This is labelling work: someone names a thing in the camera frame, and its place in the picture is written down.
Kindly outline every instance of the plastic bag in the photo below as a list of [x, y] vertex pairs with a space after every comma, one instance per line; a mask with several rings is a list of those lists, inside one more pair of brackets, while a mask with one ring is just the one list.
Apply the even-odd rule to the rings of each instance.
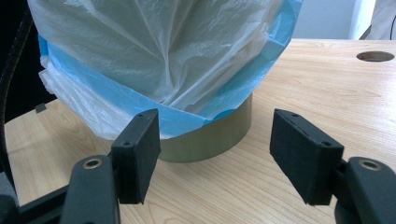
[[41, 43], [49, 56], [43, 82], [107, 139], [150, 108], [160, 109], [162, 138], [236, 109], [289, 43], [300, 6], [291, 0], [29, 1], [38, 32], [49, 41]]

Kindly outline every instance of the white plastic bag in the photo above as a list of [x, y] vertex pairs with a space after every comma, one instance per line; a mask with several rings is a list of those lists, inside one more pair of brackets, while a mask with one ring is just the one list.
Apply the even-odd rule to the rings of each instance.
[[29, 0], [37, 30], [49, 42], [43, 48], [48, 69], [40, 75], [46, 87], [110, 139], [125, 120], [153, 107], [160, 109], [163, 138], [237, 108], [289, 43], [300, 5]]

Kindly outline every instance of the wooden tabletop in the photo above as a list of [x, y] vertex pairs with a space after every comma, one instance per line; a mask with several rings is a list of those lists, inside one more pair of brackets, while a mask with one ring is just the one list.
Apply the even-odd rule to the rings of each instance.
[[[270, 155], [274, 109], [317, 125], [346, 147], [345, 160], [368, 157], [396, 170], [396, 60], [357, 59], [369, 50], [396, 55], [396, 42], [292, 40], [254, 91], [247, 136], [206, 161], [158, 161], [145, 204], [121, 205], [122, 223], [334, 223], [335, 199], [305, 205]], [[66, 185], [77, 161], [111, 145], [59, 101], [6, 131], [21, 204]]]

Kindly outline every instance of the cable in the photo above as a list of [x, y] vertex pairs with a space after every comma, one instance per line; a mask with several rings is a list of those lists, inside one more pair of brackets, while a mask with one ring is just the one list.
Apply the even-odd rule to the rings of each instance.
[[390, 40], [392, 40], [393, 26], [395, 25], [395, 21], [396, 21], [396, 15], [395, 18], [393, 18], [392, 25], [390, 26]]
[[7, 56], [6, 64], [0, 77], [0, 162], [3, 166], [9, 183], [11, 183], [14, 189], [14, 179], [12, 178], [6, 145], [6, 102], [9, 84], [11, 83], [12, 76], [14, 75], [15, 69], [17, 68], [18, 61], [20, 60], [23, 47], [30, 33], [30, 28], [32, 27], [32, 24], [32, 15], [30, 14], [29, 8], [26, 8], [21, 20], [20, 27], [15, 36], [11, 50]]

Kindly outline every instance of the wall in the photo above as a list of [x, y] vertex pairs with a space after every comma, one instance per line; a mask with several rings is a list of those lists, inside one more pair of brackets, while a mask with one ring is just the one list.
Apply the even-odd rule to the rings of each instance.
[[375, 0], [304, 0], [294, 38], [359, 39], [370, 26]]

